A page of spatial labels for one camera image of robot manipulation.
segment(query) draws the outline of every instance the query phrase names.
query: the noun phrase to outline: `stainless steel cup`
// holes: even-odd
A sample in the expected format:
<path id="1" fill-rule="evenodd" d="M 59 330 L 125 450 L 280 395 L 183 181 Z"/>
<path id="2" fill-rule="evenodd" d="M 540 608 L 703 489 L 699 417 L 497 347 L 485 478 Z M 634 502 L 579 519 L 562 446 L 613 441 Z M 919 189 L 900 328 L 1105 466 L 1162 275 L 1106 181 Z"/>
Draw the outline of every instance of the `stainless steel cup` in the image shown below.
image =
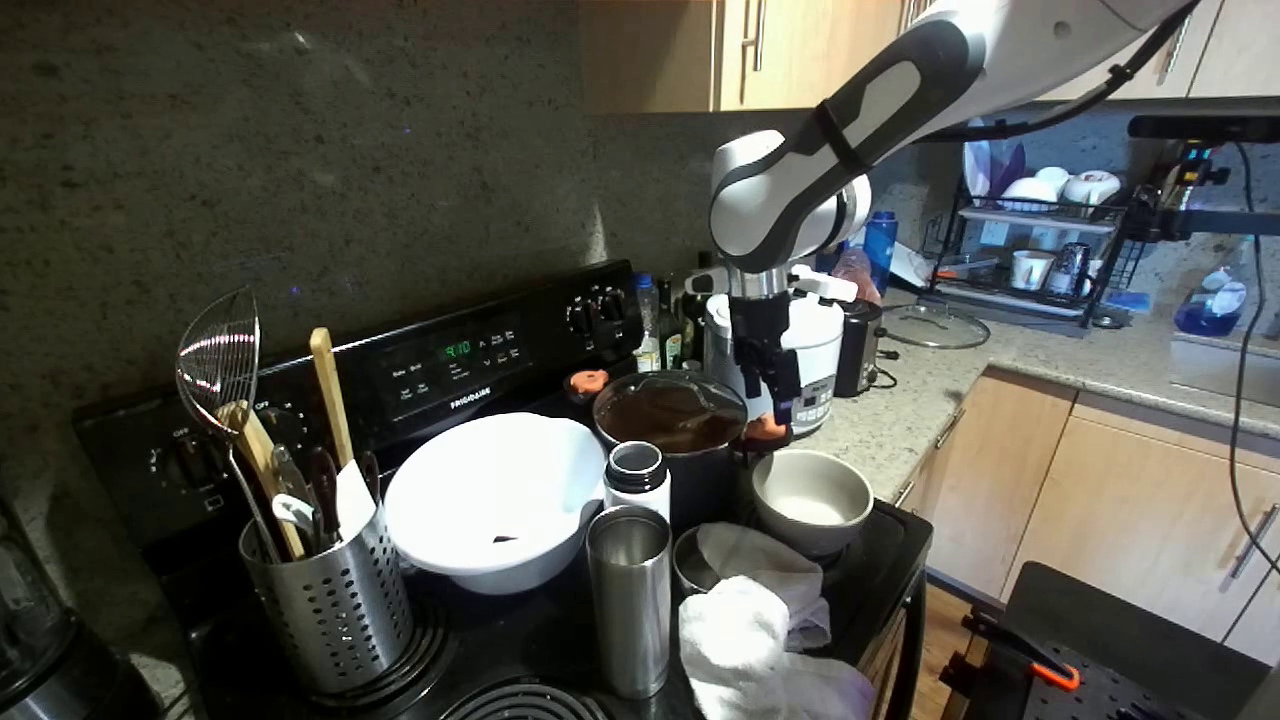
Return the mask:
<path id="1" fill-rule="evenodd" d="M 673 522 L 638 502 L 588 522 L 595 650 L 613 690 L 648 700 L 673 666 Z"/>
<path id="2" fill-rule="evenodd" d="M 238 560 L 308 695 L 360 700 L 386 690 L 386 675 L 413 680 L 401 664 L 415 621 L 378 517 L 346 542 L 289 563 L 271 563 L 244 522 Z"/>

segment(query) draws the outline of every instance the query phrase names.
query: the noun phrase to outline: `spatula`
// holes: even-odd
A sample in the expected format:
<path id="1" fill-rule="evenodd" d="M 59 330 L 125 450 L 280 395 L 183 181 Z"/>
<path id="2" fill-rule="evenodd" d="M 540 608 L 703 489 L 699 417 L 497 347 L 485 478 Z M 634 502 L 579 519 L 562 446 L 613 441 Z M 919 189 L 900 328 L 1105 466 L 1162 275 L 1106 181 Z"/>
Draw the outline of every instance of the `spatula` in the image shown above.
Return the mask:
<path id="1" fill-rule="evenodd" d="M 335 454 L 335 531 L 353 540 L 370 519 L 370 490 L 362 482 L 362 470 L 356 464 L 353 427 L 346 427 L 346 404 L 343 382 L 335 375 L 330 336 L 328 328 L 312 328 L 312 364 L 318 378 L 318 398 L 330 430 L 330 454 Z"/>
<path id="2" fill-rule="evenodd" d="M 275 442 L 271 442 L 264 419 L 253 410 L 253 404 L 222 404 L 215 417 L 230 430 L 230 442 L 234 442 L 238 460 L 258 478 L 264 502 L 282 494 L 282 482 L 280 482 L 280 470 L 275 470 Z M 269 531 L 264 542 L 271 542 L 271 540 L 280 540 L 282 560 L 298 560 L 308 553 L 305 540 L 298 540 L 298 528 L 291 519 L 275 517 L 275 531 Z"/>

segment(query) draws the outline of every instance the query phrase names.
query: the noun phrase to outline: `dark backsplash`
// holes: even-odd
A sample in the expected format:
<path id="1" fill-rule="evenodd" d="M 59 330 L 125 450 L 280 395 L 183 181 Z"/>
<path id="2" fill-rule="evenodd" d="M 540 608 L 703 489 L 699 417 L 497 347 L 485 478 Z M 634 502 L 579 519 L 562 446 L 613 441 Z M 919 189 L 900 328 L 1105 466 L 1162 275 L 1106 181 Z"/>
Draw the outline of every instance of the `dark backsplash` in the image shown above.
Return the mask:
<path id="1" fill-rule="evenodd" d="M 703 119 L 579 103 L 574 0 L 9 3 L 0 490 L 105 634 L 146 622 L 73 410 L 230 288 L 264 355 L 629 254 L 692 268 Z"/>

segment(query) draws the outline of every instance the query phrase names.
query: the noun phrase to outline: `black pot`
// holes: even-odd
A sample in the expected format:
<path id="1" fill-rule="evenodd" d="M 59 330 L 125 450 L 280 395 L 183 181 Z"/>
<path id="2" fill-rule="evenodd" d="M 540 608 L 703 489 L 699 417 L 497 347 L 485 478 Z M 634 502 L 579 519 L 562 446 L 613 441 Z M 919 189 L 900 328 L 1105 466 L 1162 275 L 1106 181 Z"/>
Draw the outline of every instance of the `black pot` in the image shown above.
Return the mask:
<path id="1" fill-rule="evenodd" d="M 595 395 L 592 425 L 607 446 L 648 441 L 666 454 L 673 531 L 747 517 L 747 404 L 731 389 L 695 370 L 634 370 Z"/>

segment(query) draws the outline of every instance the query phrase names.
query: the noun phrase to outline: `wooden cabinet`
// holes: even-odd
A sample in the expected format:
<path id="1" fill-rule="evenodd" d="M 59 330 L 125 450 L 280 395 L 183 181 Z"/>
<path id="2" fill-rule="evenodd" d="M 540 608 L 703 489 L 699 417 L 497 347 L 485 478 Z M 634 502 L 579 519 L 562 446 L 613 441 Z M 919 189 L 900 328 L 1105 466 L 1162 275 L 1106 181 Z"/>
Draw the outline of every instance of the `wooden cabinet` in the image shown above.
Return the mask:
<path id="1" fill-rule="evenodd" d="M 902 0 L 579 0 L 592 111 L 812 109 L 895 30 Z"/>
<path id="2" fill-rule="evenodd" d="M 1253 522 L 1280 502 L 1276 454 L 1266 442 L 1239 446 Z M 1265 560 L 1239 563 L 1239 553 L 1221 427 L 1081 395 L 1015 563 L 1043 560 L 1223 641 L 1265 578 Z"/>
<path id="3" fill-rule="evenodd" d="M 919 466 L 927 566 L 1003 598 L 1039 560 L 1280 664 L 1280 576 L 1230 498 L 1226 427 L 987 370 Z M 1280 553 L 1280 441 L 1235 441 L 1239 506 Z"/>
<path id="4" fill-rule="evenodd" d="M 1221 0 L 1201 0 L 1185 26 L 1110 97 L 1110 101 L 1178 101 L 1191 90 L 1205 44 L 1211 37 Z M 1139 39 L 1106 54 L 1092 71 L 1050 86 L 1043 101 L 1074 101 L 1106 81 L 1110 62 L 1122 62 Z"/>
<path id="5" fill-rule="evenodd" d="M 1074 393 L 987 370 L 924 470 L 927 563 L 1001 594 Z"/>
<path id="6" fill-rule="evenodd" d="M 588 111 L 709 111 L 712 0 L 579 0 Z"/>
<path id="7" fill-rule="evenodd" d="M 900 0 L 718 0 L 714 109 L 812 109 L 900 30 Z"/>
<path id="8" fill-rule="evenodd" d="M 1221 0 L 1191 97 L 1280 97 L 1276 23 L 1276 0 Z"/>

